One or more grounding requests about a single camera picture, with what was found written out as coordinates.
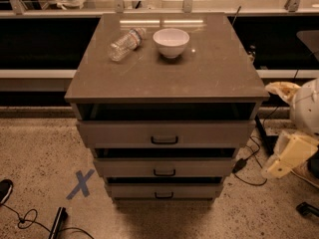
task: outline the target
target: floor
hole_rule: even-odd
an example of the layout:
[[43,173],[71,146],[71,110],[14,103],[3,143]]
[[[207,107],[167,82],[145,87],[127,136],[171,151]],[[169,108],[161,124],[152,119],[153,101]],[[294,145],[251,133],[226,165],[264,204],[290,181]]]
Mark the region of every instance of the floor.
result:
[[[265,117],[269,111],[261,111]],[[277,134],[283,128],[294,130],[287,111],[265,122],[267,132]],[[0,109],[0,179],[14,182],[7,205],[23,217],[30,209],[38,211],[37,222],[51,229],[59,207],[69,217],[65,227],[79,227],[95,239],[115,238],[318,238],[319,219],[302,217],[295,207],[303,201],[319,205],[318,189],[288,174],[268,180],[263,186],[245,184],[233,175],[224,181],[224,189],[213,203],[208,201],[118,201],[108,197],[104,181],[92,165],[92,155],[83,146],[69,108]],[[253,149],[253,141],[247,144]],[[250,154],[243,148],[238,157]],[[261,163],[267,159],[261,146]],[[78,184],[76,173],[92,176],[88,190],[70,196]],[[260,183],[260,167],[254,158],[238,176]],[[26,219],[34,219],[30,212]],[[33,224],[18,228],[18,216],[0,207],[0,238],[40,239],[49,232]],[[61,233],[60,238],[90,238],[76,230]]]

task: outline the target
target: gray cabinet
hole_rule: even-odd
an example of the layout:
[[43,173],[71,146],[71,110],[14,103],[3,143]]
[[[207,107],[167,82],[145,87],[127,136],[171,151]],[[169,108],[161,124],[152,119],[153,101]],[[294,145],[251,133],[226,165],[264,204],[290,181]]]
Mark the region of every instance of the gray cabinet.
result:
[[[137,24],[147,38],[112,62],[108,45]],[[190,36],[174,60],[153,42],[163,27]],[[104,15],[66,94],[113,199],[215,199],[267,99],[231,25],[214,13]]]

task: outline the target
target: white bowl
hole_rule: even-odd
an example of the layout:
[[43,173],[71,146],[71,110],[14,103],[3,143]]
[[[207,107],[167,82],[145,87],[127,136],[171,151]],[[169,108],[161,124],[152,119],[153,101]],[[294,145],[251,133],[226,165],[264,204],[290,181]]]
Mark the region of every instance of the white bowl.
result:
[[163,56],[173,59],[184,51],[189,42],[189,35],[181,29],[165,28],[155,32],[153,39],[159,52]]

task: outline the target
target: black handle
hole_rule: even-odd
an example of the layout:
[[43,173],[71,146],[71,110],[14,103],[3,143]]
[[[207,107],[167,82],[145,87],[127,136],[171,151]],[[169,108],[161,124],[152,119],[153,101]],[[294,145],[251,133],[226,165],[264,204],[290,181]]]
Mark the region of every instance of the black handle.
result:
[[173,192],[170,193],[170,196],[158,196],[158,193],[154,193],[156,199],[172,199],[173,198]]
[[168,139],[160,139],[160,138],[156,138],[154,136],[151,136],[151,142],[152,144],[177,144],[178,143],[178,136],[175,136],[173,140],[168,140]]
[[160,174],[160,173],[157,173],[156,169],[154,169],[153,170],[153,175],[157,176],[157,177],[172,177],[172,176],[176,175],[176,170],[174,169],[171,174]]

